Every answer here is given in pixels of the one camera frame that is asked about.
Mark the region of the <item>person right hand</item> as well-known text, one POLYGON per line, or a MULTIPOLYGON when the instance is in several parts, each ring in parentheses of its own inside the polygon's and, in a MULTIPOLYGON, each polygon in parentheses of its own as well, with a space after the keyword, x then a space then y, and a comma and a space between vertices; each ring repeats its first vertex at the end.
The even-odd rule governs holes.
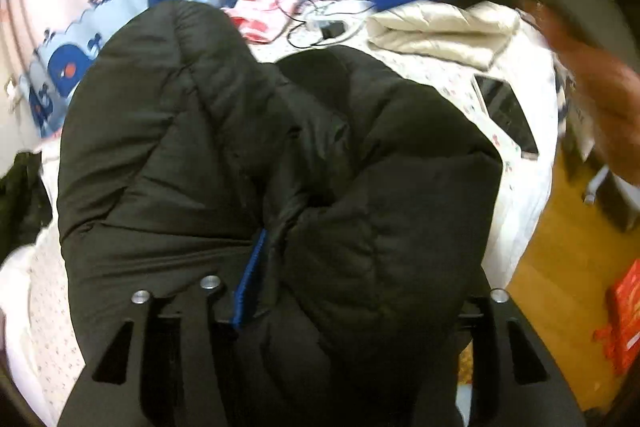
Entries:
POLYGON ((639 184, 639 75, 608 51, 590 46, 558 14, 538 1, 521 8, 560 62, 573 74, 582 107, 593 122, 594 144, 608 167, 639 184))

